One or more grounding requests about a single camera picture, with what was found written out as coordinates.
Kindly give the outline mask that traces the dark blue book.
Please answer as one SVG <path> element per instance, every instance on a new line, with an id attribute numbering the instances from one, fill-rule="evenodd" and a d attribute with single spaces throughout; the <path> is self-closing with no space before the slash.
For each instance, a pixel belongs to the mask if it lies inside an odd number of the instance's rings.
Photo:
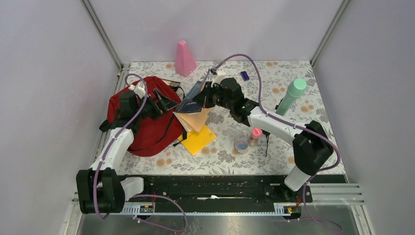
<path id="1" fill-rule="evenodd" d="M 193 85 L 193 87 L 190 89 L 187 95 L 185 95 L 181 103 L 177 106 L 175 110 L 176 113 L 193 114 L 201 112 L 202 105 L 197 103 L 194 100 L 194 98 L 202 91 L 203 87 L 205 86 L 206 80 L 209 77 L 209 74 L 210 69 L 208 69 L 204 76 L 202 76 L 198 81 L 196 81 L 196 83 Z"/>

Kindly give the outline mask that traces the orange paper folder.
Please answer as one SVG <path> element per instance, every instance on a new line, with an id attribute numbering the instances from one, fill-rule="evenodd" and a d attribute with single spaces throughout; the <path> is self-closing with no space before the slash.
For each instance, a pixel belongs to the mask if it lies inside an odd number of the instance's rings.
<path id="1" fill-rule="evenodd" d="M 176 116 L 186 132 L 195 131 L 199 133 L 209 118 L 208 114 L 212 109 L 213 108 L 202 108 L 202 110 L 198 113 L 184 114 L 174 112 L 173 114 Z"/>

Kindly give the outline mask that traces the red student backpack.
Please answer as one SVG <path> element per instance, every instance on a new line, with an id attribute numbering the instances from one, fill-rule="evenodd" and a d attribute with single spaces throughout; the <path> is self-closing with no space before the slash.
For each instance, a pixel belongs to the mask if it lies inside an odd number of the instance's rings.
<path id="1" fill-rule="evenodd" d="M 156 76 L 144 78 L 147 89 L 151 95 L 151 100 L 155 98 L 153 89 L 157 88 L 166 97 L 180 103 L 181 99 L 178 94 L 166 85 Z M 107 119 L 99 126 L 101 132 L 107 132 L 110 129 L 122 127 L 128 120 L 119 118 L 119 96 L 121 93 L 129 92 L 128 88 L 121 90 L 113 95 L 109 100 Z M 154 103 L 151 101 L 153 114 Z M 151 157 L 168 147 L 173 141 L 179 138 L 183 133 L 183 127 L 173 114 L 174 109 L 166 112 L 160 117 L 148 117 L 145 119 L 134 120 L 127 128 L 131 129 L 134 134 L 134 140 L 128 148 L 128 151 L 140 157 Z"/>

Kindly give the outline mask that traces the yellow notebook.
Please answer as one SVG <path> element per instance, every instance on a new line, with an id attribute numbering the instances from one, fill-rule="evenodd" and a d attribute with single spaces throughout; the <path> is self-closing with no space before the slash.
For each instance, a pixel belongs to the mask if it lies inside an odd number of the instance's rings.
<path id="1" fill-rule="evenodd" d="M 187 134 L 186 139 L 183 138 L 182 134 L 179 136 L 178 141 L 191 155 L 197 154 L 210 142 L 216 139 L 216 135 L 209 129 L 207 125 L 204 125 L 199 132 L 191 131 L 185 132 L 185 134 Z"/>

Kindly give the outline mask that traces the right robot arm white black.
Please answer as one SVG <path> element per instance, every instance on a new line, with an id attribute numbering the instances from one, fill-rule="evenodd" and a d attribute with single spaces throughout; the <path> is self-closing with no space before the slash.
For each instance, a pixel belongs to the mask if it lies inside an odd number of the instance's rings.
<path id="1" fill-rule="evenodd" d="M 295 125 L 280 115 L 267 113 L 258 102 L 244 96 L 234 78 L 225 78 L 220 83 L 198 81 L 187 97 L 203 108 L 219 106 L 228 109 L 236 122 L 275 135 L 293 147 L 295 166 L 280 189 L 285 201 L 298 198 L 303 184 L 317 174 L 334 152 L 320 123 Z"/>

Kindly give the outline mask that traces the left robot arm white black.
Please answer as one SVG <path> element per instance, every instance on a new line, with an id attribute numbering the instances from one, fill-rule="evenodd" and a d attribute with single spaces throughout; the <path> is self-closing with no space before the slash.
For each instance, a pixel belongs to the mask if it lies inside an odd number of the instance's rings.
<path id="1" fill-rule="evenodd" d="M 104 149 L 95 162 L 76 175 L 80 210 L 84 214 L 120 213 L 124 203 L 135 196 L 140 201 L 151 197 L 152 189 L 140 176 L 120 176 L 118 170 L 140 124 L 146 118 L 157 120 L 178 105 L 154 88 L 151 94 L 133 91 L 120 93 L 115 103 L 113 121 L 105 121 L 101 129 L 110 132 Z"/>

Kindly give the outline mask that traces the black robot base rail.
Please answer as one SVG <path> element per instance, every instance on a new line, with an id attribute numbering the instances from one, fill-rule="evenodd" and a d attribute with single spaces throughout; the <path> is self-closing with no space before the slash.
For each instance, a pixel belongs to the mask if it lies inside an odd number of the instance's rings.
<path id="1" fill-rule="evenodd" d="M 171 203 L 165 199 L 148 197 L 165 196 L 180 206 L 198 201 L 232 203 L 288 203 L 296 205 L 298 199 L 314 201 L 310 186 L 291 191 L 284 185 L 284 175 L 145 175 L 144 191 L 129 202 Z"/>

